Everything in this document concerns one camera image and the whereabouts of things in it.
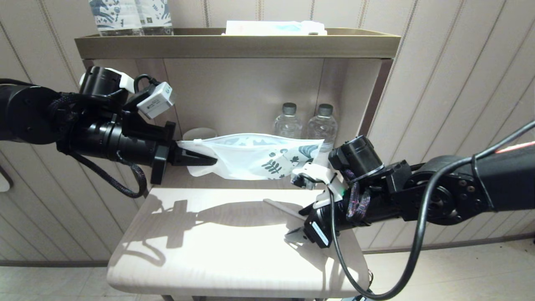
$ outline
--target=floor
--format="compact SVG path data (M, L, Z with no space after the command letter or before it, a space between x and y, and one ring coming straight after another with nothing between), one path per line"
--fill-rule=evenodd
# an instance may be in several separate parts
M374 273L371 289L377 293L398 280L408 254L365 257ZM106 283L105 274L105 268L0 267L0 300L162 301L160 296L115 290ZM423 251L411 281L393 300L531 300L534 279L535 245L531 239Z

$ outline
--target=white plastic bag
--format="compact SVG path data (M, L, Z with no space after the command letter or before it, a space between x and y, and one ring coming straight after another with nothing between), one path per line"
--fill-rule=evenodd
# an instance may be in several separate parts
M225 179L275 180L312 162L323 139L302 140L244 133L177 143L179 147L217 159L212 166L188 166L192 176L213 172Z

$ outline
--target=shelf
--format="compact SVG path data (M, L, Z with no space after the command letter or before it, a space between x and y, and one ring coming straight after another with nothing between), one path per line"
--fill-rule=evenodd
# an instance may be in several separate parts
M400 36L355 28L328 35L227 36L224 28L175 28L170 36L86 36L82 59L125 58L393 58Z

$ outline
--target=table top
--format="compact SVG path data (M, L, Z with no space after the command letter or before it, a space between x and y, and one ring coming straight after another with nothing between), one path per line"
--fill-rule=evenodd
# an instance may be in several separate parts
M284 235L320 191L154 188L114 251L108 283L136 294L228 297L350 297L334 247L296 246ZM340 245L353 277L368 267L352 231Z

